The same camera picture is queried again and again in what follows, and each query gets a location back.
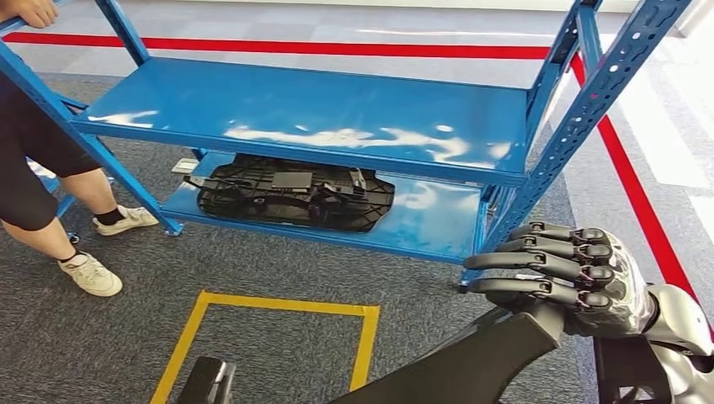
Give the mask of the person's left hand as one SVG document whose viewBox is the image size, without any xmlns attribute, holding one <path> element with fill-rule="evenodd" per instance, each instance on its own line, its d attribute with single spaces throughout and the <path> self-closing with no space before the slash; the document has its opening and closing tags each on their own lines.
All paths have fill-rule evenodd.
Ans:
<svg viewBox="0 0 714 404">
<path fill-rule="evenodd" d="M 28 26 L 43 29 L 56 22 L 58 11 L 50 0 L 1 0 L 1 21 L 20 18 Z"/>
</svg>

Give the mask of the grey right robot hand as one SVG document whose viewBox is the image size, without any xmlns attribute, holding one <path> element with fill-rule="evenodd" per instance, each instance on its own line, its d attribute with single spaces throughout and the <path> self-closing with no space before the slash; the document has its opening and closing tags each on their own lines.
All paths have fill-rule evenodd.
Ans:
<svg viewBox="0 0 714 404">
<path fill-rule="evenodd" d="M 624 338 L 644 333 L 658 306 L 634 257 L 613 234 L 533 221 L 493 252 L 466 258 L 470 270 L 530 270 L 525 277 L 474 279 L 471 292 L 510 311 L 543 300 L 560 305 L 570 335 Z"/>
</svg>

